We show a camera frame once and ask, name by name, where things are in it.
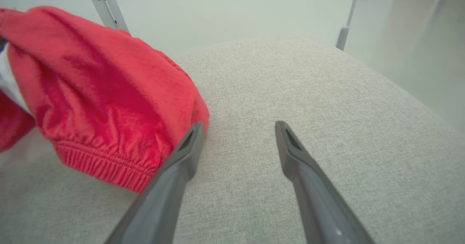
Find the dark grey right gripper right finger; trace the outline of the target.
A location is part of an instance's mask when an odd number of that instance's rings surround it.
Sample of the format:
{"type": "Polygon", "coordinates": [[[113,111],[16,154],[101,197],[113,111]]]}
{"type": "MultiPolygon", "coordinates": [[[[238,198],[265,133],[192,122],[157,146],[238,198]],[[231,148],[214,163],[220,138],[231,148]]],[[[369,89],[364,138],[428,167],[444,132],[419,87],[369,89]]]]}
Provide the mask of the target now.
{"type": "Polygon", "coordinates": [[[275,124],[281,168],[292,182],[309,244],[374,241],[330,179],[284,121],[275,124]]]}

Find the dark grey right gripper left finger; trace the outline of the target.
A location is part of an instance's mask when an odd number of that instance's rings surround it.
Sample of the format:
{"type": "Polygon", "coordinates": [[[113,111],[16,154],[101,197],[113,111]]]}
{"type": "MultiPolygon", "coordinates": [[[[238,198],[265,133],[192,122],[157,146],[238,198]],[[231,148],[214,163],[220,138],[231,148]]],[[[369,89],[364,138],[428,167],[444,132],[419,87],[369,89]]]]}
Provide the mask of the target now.
{"type": "Polygon", "coordinates": [[[107,244],[171,244],[186,184],[196,175],[204,125],[191,125],[115,227],[107,244]]]}

